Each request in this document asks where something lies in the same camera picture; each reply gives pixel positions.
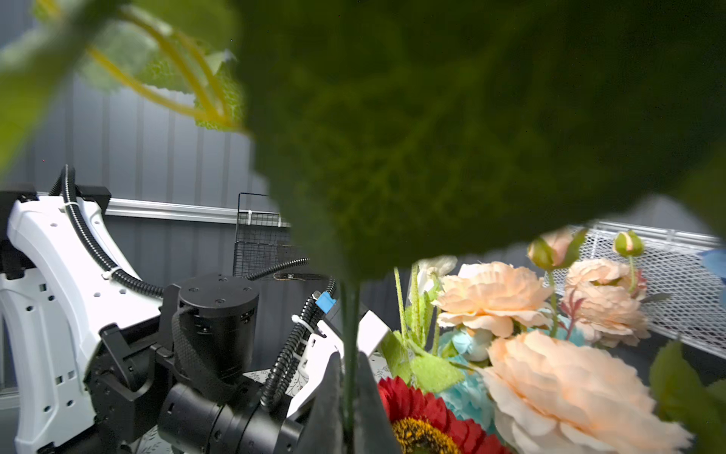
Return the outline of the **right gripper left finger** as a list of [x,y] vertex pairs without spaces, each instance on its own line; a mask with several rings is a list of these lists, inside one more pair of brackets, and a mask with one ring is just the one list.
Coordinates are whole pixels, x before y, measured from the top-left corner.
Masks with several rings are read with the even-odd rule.
[[339,353],[328,361],[317,389],[312,411],[294,453],[340,454],[344,452],[342,370]]

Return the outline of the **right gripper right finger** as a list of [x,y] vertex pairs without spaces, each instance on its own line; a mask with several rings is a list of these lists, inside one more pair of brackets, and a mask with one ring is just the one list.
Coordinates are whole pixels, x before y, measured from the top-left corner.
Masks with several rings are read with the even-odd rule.
[[401,454],[370,361],[363,352],[358,353],[355,380],[355,454]]

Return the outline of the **light blue flower stem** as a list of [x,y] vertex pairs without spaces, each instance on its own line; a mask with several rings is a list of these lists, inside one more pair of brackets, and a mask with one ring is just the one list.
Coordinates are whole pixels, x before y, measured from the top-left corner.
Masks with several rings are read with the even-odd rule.
[[[485,361],[487,349],[493,334],[488,330],[475,330],[473,334],[466,328],[454,328],[440,337],[439,354],[453,353],[451,361],[462,365],[472,365],[474,361]],[[473,419],[487,433],[494,433],[493,402],[480,373],[462,369],[464,380],[440,393],[448,409],[460,420]]]

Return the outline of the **red sunflower cream peony stem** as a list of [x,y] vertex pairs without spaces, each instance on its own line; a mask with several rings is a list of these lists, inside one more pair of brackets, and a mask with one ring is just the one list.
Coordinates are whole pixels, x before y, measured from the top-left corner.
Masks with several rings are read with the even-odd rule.
[[[588,344],[552,309],[555,286],[532,270],[502,262],[465,264],[432,291],[402,302],[401,330],[383,353],[391,377],[383,398],[406,451],[415,439],[443,452],[678,453],[691,434],[662,420],[636,370]],[[462,365],[439,354],[454,329],[488,330],[485,361]],[[438,393],[480,373],[493,402],[494,433],[460,420]]]

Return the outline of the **peach peony stem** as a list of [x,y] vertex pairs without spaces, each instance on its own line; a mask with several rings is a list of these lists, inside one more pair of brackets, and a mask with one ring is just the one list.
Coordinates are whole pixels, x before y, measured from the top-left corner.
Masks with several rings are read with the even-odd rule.
[[621,232],[614,239],[613,251],[626,263],[581,259],[587,233],[565,227],[538,236],[529,244],[527,257],[546,273],[550,287],[555,286],[554,272],[566,271],[563,298],[552,309],[565,314],[570,330],[579,331],[588,344],[604,348],[636,346],[650,338],[648,318],[641,309],[648,284],[635,264],[645,244],[635,232]]

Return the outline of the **blue hydrangea flower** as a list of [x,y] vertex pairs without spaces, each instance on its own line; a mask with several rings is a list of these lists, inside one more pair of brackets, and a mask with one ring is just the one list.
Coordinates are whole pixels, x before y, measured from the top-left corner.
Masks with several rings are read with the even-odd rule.
[[699,253],[703,266],[712,274],[718,276],[722,283],[726,283],[726,251],[713,249]]

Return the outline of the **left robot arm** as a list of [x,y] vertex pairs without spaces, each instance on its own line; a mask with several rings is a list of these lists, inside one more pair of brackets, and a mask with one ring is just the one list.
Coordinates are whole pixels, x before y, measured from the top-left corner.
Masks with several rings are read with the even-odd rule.
[[110,194],[64,174],[1,191],[1,315],[19,453],[292,453],[287,362],[250,377],[261,272],[143,281],[105,225]]

